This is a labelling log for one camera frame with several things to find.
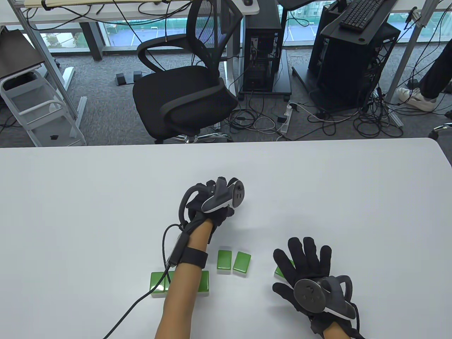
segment person's leg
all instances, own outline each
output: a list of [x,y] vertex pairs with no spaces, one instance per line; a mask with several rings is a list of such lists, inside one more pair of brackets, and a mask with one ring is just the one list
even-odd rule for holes
[[421,94],[426,99],[436,99],[452,79],[452,40],[419,82]]
[[439,96],[452,79],[452,40],[445,46],[438,59],[427,74],[419,82],[419,87],[412,92],[406,88],[398,88],[399,99],[422,111],[431,112],[437,104]]

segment chair base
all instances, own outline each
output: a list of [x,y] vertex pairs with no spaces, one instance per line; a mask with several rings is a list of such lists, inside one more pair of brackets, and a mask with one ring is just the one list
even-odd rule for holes
[[[169,140],[183,142],[186,144],[195,144],[200,141],[209,141],[215,139],[226,139],[227,142],[234,142],[229,134],[225,133],[211,133],[201,136],[189,137],[186,135],[179,135],[177,137],[170,138]],[[155,144],[163,144],[163,140],[156,140]]]
[[430,132],[430,134],[428,135],[428,137],[429,137],[430,139],[433,139],[433,140],[438,140],[438,138],[439,138],[438,132],[441,131],[441,130],[443,130],[443,129],[448,129],[448,128],[452,128],[452,122],[448,122],[448,123],[445,123],[445,124],[443,124],[443,125],[441,125],[441,126],[435,127],[435,128]]

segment white sneaker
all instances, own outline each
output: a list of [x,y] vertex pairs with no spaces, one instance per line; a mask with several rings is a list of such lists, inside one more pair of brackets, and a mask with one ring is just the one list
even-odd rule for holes
[[431,112],[436,107],[436,99],[428,100],[424,98],[424,96],[421,94],[421,91],[419,88],[415,88],[410,96],[410,90],[406,88],[398,88],[396,93],[399,96],[399,99],[411,106],[414,106],[421,111],[424,112]]

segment hand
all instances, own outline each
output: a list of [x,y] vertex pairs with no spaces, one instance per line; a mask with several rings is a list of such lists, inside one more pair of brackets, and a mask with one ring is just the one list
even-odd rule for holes
[[[233,178],[229,181],[228,186],[231,182],[236,181],[237,179]],[[206,182],[206,187],[208,191],[213,191],[213,186],[215,185],[215,181],[209,180]],[[186,208],[188,208],[188,217],[190,218],[191,223],[202,224],[207,219],[210,219],[213,224],[212,232],[210,237],[212,237],[213,232],[220,226],[227,217],[234,215],[234,209],[231,207],[223,207],[211,213],[204,213],[201,210],[202,204],[210,197],[207,192],[199,192],[192,201],[190,201]]]
[[[317,249],[312,238],[305,237],[303,239],[304,252],[303,246],[298,238],[290,238],[287,244],[295,267],[292,266],[292,263],[283,250],[276,249],[273,252],[273,259],[292,288],[298,280],[310,279],[318,281],[330,275],[331,248],[329,246],[322,246],[319,261]],[[308,316],[311,321],[311,329],[314,333],[320,334],[323,337],[323,332],[336,322],[351,338],[362,338],[359,331],[352,328],[350,321],[326,312],[310,313],[306,311],[295,300],[292,288],[280,282],[273,284],[273,291],[289,301],[297,311]]]

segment vr controller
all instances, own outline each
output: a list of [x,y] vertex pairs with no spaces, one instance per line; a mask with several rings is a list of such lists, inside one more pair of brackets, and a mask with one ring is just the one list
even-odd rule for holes
[[[341,283],[345,283],[345,293]],[[356,318],[356,310],[351,304],[352,293],[352,280],[347,275],[326,277],[318,281],[301,279],[293,289],[295,300],[306,311],[328,312],[350,321]]]
[[229,182],[226,182],[224,177],[218,177],[211,187],[202,184],[194,185],[185,192],[179,205],[179,222],[181,225],[188,224],[188,221],[184,218],[185,206],[190,196],[195,192],[204,192],[208,195],[207,200],[201,206],[201,211],[204,213],[212,213],[223,207],[237,208],[245,198],[245,188],[237,178],[232,178]]

